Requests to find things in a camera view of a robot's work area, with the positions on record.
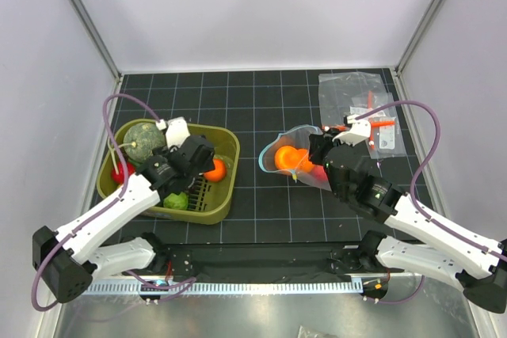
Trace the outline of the orange toy tangerine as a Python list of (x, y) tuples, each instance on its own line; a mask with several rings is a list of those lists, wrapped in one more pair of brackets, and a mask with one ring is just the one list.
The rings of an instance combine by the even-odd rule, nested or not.
[(294, 146), (280, 147), (274, 156), (275, 166), (279, 170), (296, 169), (297, 151)]
[(227, 167), (223, 160), (219, 158), (213, 159), (214, 169), (207, 171), (203, 174), (207, 181), (218, 183), (222, 181), (227, 175)]
[(300, 172), (310, 173), (314, 168), (314, 164), (309, 159), (308, 150), (298, 149), (296, 152), (296, 169)]

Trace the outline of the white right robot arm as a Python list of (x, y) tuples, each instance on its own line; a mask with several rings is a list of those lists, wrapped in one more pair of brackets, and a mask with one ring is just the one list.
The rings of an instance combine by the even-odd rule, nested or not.
[(309, 159), (322, 165), (330, 190), (358, 215), (399, 230), (419, 242), (402, 243), (369, 232), (357, 263), (367, 272), (380, 266), (416, 272), (446, 283), (492, 313), (506, 311), (506, 242), (459, 226), (413, 199), (399, 186), (369, 174), (352, 146), (329, 132), (309, 137)]

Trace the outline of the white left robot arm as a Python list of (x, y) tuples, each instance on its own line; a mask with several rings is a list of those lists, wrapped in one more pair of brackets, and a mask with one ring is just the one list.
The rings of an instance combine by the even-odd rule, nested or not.
[(157, 149), (112, 195), (74, 221), (32, 236), (37, 282), (43, 281), (58, 303), (84, 293), (90, 284), (110, 275), (144, 269), (165, 271), (170, 251), (153, 233), (125, 243), (105, 245), (116, 231), (150, 207), (193, 185), (214, 168), (215, 147), (203, 135), (190, 135), (180, 146)]

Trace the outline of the red toy apple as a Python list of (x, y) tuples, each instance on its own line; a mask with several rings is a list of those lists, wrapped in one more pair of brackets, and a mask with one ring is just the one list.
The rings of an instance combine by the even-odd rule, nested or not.
[(315, 165), (311, 171), (311, 175), (313, 176), (314, 179), (316, 179), (318, 181), (321, 181), (321, 182), (327, 181), (326, 172), (321, 165)]

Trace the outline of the clear zip top bag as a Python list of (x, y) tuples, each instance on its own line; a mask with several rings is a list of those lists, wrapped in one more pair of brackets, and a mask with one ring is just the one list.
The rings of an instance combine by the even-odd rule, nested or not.
[(294, 183), (330, 191), (330, 184), (321, 165), (311, 163), (310, 135), (321, 135), (316, 126), (299, 125), (279, 135), (258, 157), (258, 165), (265, 173), (284, 175)]

